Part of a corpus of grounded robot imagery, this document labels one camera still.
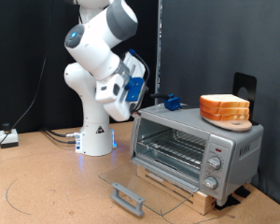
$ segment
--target control knob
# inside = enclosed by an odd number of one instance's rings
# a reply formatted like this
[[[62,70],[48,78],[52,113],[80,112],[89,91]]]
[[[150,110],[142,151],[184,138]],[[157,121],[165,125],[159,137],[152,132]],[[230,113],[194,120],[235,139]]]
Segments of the control knob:
[[[203,184],[206,185],[210,189],[216,189],[217,188],[217,180],[212,176],[207,177],[204,180]]]
[[[208,164],[215,170],[221,167],[221,160],[218,157],[212,157],[207,160]]]

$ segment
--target wooden plate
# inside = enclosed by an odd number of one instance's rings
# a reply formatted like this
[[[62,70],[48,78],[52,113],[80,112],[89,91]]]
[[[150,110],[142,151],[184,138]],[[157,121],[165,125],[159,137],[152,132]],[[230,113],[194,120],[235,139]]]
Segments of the wooden plate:
[[[216,126],[223,128],[223,129],[228,129],[232,130],[235,132],[244,132],[248,131],[252,128],[252,123],[249,120],[226,120],[226,121],[218,121],[218,120],[211,120],[211,119],[206,119],[208,122],[215,124]]]

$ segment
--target blue object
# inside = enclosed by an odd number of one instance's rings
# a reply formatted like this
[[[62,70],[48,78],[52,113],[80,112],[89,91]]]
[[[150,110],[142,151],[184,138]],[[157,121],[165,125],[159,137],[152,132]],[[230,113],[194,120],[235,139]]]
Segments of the blue object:
[[[118,144],[115,141],[115,132],[114,132],[114,130],[112,130],[112,142],[113,142],[113,148],[118,146]]]
[[[179,97],[175,97],[173,94],[170,94],[169,97],[169,100],[164,99],[164,104],[167,109],[174,111],[181,107]]]
[[[133,78],[130,77],[130,80],[128,82],[128,84],[124,87],[124,89],[126,89],[127,91],[134,86],[134,82],[133,82]]]
[[[144,80],[141,77],[131,77],[131,80],[133,81],[134,85],[129,89],[125,101],[137,102],[139,99],[140,92],[142,90]]]
[[[71,34],[72,37],[75,37],[76,35],[77,35],[76,32],[73,32],[73,33]]]
[[[132,54],[132,56],[134,56],[134,54],[136,53],[136,51],[134,51],[134,49],[129,49],[129,52]]]

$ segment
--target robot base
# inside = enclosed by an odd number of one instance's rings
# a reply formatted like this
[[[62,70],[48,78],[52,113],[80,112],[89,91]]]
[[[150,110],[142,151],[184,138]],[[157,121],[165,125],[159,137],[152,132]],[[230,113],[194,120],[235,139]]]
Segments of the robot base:
[[[88,156],[104,156],[113,149],[112,130],[109,122],[102,124],[85,123],[76,138],[76,153]]]

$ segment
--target logo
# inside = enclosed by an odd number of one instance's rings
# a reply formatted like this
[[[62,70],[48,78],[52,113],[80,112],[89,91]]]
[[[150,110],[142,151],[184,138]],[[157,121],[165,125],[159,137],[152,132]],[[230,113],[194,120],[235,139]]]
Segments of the logo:
[[[104,131],[104,129],[102,128],[102,126],[100,126],[99,128],[98,128],[98,130],[96,131],[96,133],[104,133],[105,131]]]

